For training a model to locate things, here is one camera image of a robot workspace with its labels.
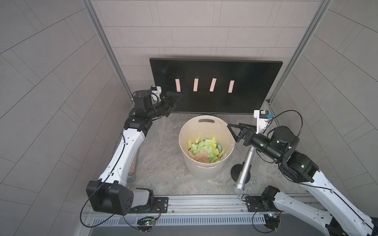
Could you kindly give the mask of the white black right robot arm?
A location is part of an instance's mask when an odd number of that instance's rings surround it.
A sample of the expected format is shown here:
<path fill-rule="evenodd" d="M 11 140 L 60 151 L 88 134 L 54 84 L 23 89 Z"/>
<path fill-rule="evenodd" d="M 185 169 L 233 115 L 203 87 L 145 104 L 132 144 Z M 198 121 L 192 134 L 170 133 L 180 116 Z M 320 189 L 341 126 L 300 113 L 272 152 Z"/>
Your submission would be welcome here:
<path fill-rule="evenodd" d="M 295 200 L 279 189 L 268 186 L 261 195 L 263 204 L 274 205 L 278 211 L 289 213 L 312 225 L 326 236 L 376 236 L 378 219 L 370 217 L 355 207 L 325 176 L 308 156 L 298 152 L 299 138 L 286 126 L 269 132 L 270 137 L 258 133 L 251 125 L 228 124 L 236 142 L 244 140 L 271 158 L 279 171 L 292 183 L 305 188 L 325 208 L 319 210 Z"/>

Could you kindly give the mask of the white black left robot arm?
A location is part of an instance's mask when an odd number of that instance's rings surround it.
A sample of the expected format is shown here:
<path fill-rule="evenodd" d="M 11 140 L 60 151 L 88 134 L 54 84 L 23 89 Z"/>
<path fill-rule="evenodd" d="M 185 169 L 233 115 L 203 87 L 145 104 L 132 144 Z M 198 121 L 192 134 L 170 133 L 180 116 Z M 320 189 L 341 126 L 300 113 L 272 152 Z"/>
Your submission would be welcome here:
<path fill-rule="evenodd" d="M 162 95 L 154 88 L 133 93 L 133 105 L 113 157 L 98 180 L 89 181 L 86 187 L 86 203 L 91 205 L 93 211 L 113 217 L 125 216 L 134 208 L 147 212 L 158 209 L 153 190 L 130 190 L 127 188 L 127 178 L 153 121 L 168 117 L 182 97 L 181 93 L 171 91 Z"/>

